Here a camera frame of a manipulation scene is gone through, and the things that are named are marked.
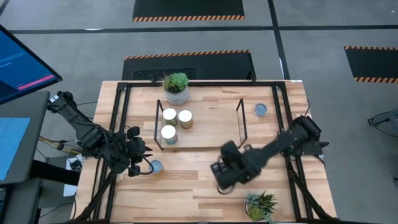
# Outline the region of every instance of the computer monitor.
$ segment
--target computer monitor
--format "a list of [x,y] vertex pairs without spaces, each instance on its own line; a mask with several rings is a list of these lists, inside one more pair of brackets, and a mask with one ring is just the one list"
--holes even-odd
[[0,105],[62,77],[0,25]]

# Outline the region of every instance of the small plant pot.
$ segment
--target small plant pot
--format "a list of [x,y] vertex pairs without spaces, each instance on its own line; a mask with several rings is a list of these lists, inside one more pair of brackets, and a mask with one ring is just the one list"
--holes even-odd
[[[249,209],[249,204],[247,203],[247,202],[244,202],[243,203],[243,208],[244,208],[244,211],[246,212],[246,214],[248,215],[248,217],[250,218],[250,216],[249,216],[249,212],[248,212],[248,209]],[[259,221],[263,221],[263,220],[265,220],[265,219],[260,219],[260,220],[253,220],[253,221],[255,221],[255,222],[259,222]]]
[[186,86],[184,90],[179,93],[169,93],[164,88],[164,95],[166,96],[166,99],[169,103],[173,105],[181,105],[189,99],[189,89],[188,86]]

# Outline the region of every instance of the white pot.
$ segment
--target white pot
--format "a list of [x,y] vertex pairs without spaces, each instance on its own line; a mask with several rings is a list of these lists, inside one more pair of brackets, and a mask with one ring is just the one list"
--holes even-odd
[[169,93],[166,89],[164,89],[164,95],[169,103],[173,105],[181,105],[188,100],[189,89],[188,86],[186,86],[185,89],[179,93]]

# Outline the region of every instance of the jar lid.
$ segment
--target jar lid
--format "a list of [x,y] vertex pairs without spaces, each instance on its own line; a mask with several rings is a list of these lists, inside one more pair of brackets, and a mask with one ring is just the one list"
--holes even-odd
[[175,136],[175,127],[172,125],[166,125],[162,128],[162,137],[165,139],[171,139]]
[[163,110],[163,118],[166,120],[174,119],[177,115],[177,112],[173,108],[166,108]]
[[188,122],[192,119],[192,113],[189,110],[183,110],[178,114],[178,118],[182,122]]

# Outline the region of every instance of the gray floor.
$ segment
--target gray floor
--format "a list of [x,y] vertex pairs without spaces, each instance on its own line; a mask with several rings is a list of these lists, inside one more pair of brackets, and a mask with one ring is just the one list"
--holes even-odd
[[[274,0],[280,26],[398,24],[396,0]],[[270,26],[265,0],[244,0],[246,20],[132,23],[134,1],[11,0],[0,17],[8,29],[88,29],[177,26]],[[398,140],[368,126],[366,119],[398,108],[398,86],[353,81],[345,45],[398,47],[398,30],[282,31],[291,79],[303,80],[314,120],[323,130],[326,171],[343,220],[398,223]],[[120,80],[128,55],[248,49],[260,79],[282,79],[272,31],[130,34],[31,34],[17,36],[64,77],[49,90],[68,90],[77,102],[96,101],[103,80]],[[95,105],[81,110],[89,116]],[[58,115],[47,114],[42,135],[73,139]],[[46,156],[62,156],[44,145]],[[64,206],[40,220],[68,219]]]

